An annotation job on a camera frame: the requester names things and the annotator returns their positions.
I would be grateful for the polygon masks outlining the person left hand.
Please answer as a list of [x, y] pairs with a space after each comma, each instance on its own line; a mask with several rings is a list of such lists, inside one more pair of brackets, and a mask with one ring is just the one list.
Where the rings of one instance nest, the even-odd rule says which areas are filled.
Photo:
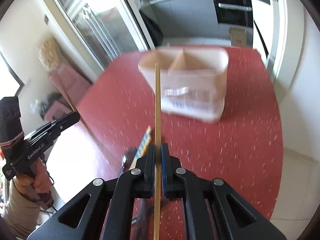
[[31, 178], [26, 174], [19, 174], [14, 178], [14, 184], [18, 192], [31, 200], [35, 199], [35, 194], [50, 193], [52, 187], [47, 169], [42, 160], [37, 159], [35, 164], [35, 178]]

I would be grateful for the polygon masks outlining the person left forearm sleeve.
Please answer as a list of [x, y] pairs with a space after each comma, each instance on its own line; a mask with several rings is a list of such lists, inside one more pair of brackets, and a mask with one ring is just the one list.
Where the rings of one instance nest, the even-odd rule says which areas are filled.
[[2, 218], [11, 233], [18, 239], [27, 239], [36, 229], [41, 206], [18, 192], [14, 180], [10, 183], [9, 201]]

